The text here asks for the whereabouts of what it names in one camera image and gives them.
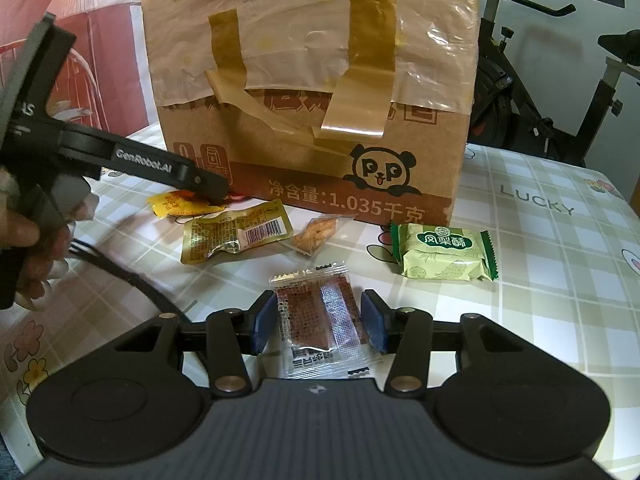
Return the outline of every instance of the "panda ear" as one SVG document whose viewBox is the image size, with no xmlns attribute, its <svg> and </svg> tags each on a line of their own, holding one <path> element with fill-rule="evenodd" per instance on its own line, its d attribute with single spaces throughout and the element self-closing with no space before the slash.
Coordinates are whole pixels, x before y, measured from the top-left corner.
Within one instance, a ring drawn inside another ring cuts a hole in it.
<svg viewBox="0 0 640 480">
<path fill-rule="evenodd" d="M 364 153 L 364 146 L 362 144 L 356 144 L 351 150 L 351 155 L 353 158 L 359 158 L 360 155 Z"/>
<path fill-rule="evenodd" d="M 400 160 L 404 163 L 404 165 L 408 168 L 412 168 L 415 166 L 415 157 L 411 152 L 402 152 L 398 156 Z"/>
</svg>

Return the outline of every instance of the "tablecloth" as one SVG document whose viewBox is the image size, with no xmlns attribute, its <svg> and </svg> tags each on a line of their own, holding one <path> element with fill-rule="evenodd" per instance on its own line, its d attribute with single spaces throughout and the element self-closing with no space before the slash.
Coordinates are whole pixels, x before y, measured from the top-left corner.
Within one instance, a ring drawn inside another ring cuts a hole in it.
<svg viewBox="0 0 640 480">
<path fill-rule="evenodd" d="M 158 124 L 134 138 L 164 148 Z M 96 217 L 79 224 L 76 235 L 144 274 L 192 320 L 248 308 L 275 274 L 344 261 L 356 297 L 373 288 L 391 307 L 415 306 L 436 320 L 476 312 L 587 374 L 612 405 L 595 459 L 621 479 L 640 473 L 640 221 L 602 174 L 468 145 L 451 224 L 490 231 L 500 272 L 494 283 L 403 278 L 388 232 L 356 221 L 311 260 L 276 243 L 184 266 L 184 219 L 158 219 L 146 204 L 166 186 L 107 170 L 92 188 L 100 195 Z M 287 210 L 297 229 L 316 216 Z M 22 470 L 40 459 L 24 418 L 38 382 L 157 314 L 126 283 L 83 262 L 70 266 L 38 303 L 40 311 L 14 306 L 0 313 L 0 431 Z M 374 371 L 379 381 L 389 362 Z M 256 366 L 248 360 L 251 373 Z M 452 354 L 435 354 L 430 385 L 454 371 Z M 195 361 L 186 360 L 185 372 L 207 384 Z"/>
</svg>

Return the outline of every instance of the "brown tape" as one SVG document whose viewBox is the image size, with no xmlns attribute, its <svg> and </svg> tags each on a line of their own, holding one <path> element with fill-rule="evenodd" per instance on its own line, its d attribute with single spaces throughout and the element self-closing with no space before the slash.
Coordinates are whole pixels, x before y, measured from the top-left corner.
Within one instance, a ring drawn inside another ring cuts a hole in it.
<svg viewBox="0 0 640 480">
<path fill-rule="evenodd" d="M 384 134 L 396 76 L 396 1 L 350 0 L 349 67 L 316 137 L 375 142 Z"/>
<path fill-rule="evenodd" d="M 316 139 L 310 126 L 305 128 L 287 120 L 244 91 L 246 66 L 242 60 L 238 13 L 235 9 L 212 14 L 209 16 L 209 25 L 211 51 L 218 69 L 207 70 L 205 75 L 219 102 L 233 105 L 260 119 L 285 142 L 337 155 L 348 156 L 351 153 L 354 146 L 352 142 Z"/>
</svg>

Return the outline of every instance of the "yellow flower print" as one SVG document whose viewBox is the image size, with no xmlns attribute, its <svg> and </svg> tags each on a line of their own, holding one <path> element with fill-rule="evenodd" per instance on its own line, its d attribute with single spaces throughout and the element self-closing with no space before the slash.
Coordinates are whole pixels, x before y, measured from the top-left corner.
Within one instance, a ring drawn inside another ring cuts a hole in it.
<svg viewBox="0 0 640 480">
<path fill-rule="evenodd" d="M 49 377 L 49 372 L 44 369 L 46 366 L 47 361 L 44 358 L 29 361 L 28 369 L 25 371 L 22 380 L 25 384 L 28 384 L 31 393 L 33 393 L 38 384 Z"/>
</svg>

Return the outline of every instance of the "exercise bike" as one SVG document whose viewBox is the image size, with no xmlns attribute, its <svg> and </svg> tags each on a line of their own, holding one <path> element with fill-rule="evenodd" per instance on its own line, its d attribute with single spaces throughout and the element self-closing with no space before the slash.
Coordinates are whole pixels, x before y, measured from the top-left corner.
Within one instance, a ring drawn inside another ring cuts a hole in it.
<svg viewBox="0 0 640 480">
<path fill-rule="evenodd" d="M 511 1 L 556 18 L 576 10 L 572 4 L 551 9 L 530 0 Z M 493 33 L 499 3 L 500 0 L 486 0 L 480 23 L 478 71 L 468 141 L 584 165 L 584 157 L 609 108 L 616 116 L 622 111 L 622 103 L 613 100 L 620 75 L 624 72 L 640 80 L 640 72 L 630 66 L 640 64 L 640 30 L 598 39 L 600 46 L 620 60 L 607 57 L 605 76 L 598 84 L 582 126 L 574 137 L 556 129 L 551 118 L 540 114 L 505 56 L 507 40 L 513 37 L 513 31 L 503 27 L 502 41 L 495 43 Z"/>
</svg>

